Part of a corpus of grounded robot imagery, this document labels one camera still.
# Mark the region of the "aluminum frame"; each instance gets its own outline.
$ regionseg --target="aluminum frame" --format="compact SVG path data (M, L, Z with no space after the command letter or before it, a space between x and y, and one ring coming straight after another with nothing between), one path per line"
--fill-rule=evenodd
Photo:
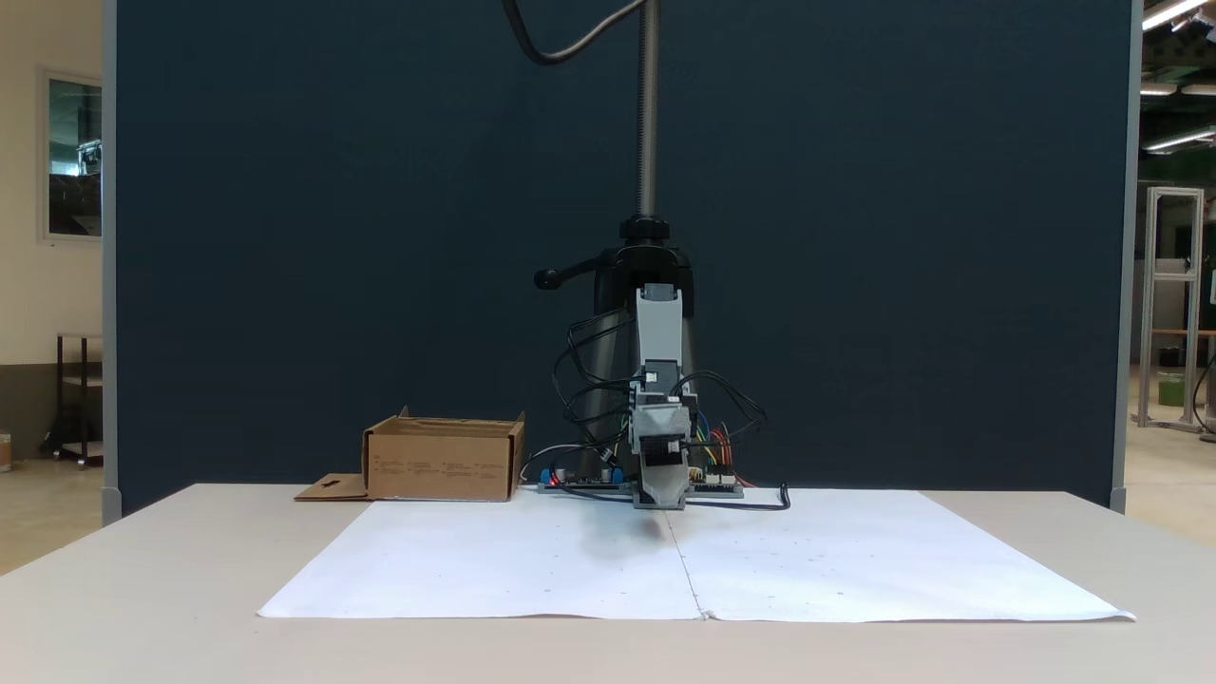
M1162 197L1182 197L1192 200L1195 204L1190 217L1190 258L1186 273L1156 273L1156 240L1158 213ZM1139 407L1135 415L1136 425L1147 427L1149 425L1160 427L1172 427L1188 432L1201 432L1195 422L1195 359L1199 351L1199 299L1203 285L1203 232L1204 232L1204 191L1198 187L1149 187L1148 202L1145 206L1144 224L1144 284L1141 303L1141 393ZM1153 307L1154 295L1158 282L1184 282L1187 291L1187 366L1183 387L1184 399L1182 405L1182 417L1175 421L1153 420L1148 415L1148 398L1153 375Z

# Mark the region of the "clamp handle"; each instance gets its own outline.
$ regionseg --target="clamp handle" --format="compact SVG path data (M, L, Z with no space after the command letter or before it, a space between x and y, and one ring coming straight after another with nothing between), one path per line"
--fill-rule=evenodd
M585 262L579 262L573 267L564 268L562 270L556 269L542 269L533 275L533 284L540 290L557 290L563 282L570 280L572 277L582 275L585 273L591 273L599 265L599 259L587 259Z

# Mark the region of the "metal pole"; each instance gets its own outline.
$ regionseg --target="metal pole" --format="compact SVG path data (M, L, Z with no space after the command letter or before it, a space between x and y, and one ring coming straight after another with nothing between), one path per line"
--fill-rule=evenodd
M1144 268L1141 296L1141 396L1136 425L1148 426L1148 394L1153 370L1153 297L1156 290L1156 206L1160 201L1156 187L1148 189L1144 213Z
M638 15L637 55L637 214L655 213L659 155L659 11L648 0Z
M1199 190L1195 196L1195 213L1190 219L1190 282L1184 287L1190 295L1189 310L1187 312L1187 371L1183 383L1186 397L1182 400L1182 422L1193 422L1195 416L1195 392L1192 383L1197 379L1195 359L1199 354L1199 298L1203 293L1203 260L1204 260L1204 191Z

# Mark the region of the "green bin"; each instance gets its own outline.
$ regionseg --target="green bin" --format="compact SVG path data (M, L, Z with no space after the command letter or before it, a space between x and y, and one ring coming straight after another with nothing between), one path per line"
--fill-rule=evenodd
M1186 403L1187 386L1186 377L1181 372L1162 372L1156 383L1158 400L1162 407L1181 407Z

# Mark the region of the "yellow wire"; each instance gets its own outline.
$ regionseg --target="yellow wire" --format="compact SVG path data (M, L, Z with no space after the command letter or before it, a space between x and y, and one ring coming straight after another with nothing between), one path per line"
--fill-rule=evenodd
M697 439L699 439L702 443L709 442L709 439L705 438L705 432L700 428L699 425L697 426ZM709 450L709 447L705 447L705 454L709 455L710 464L717 465L717 459L714 458L714 452Z

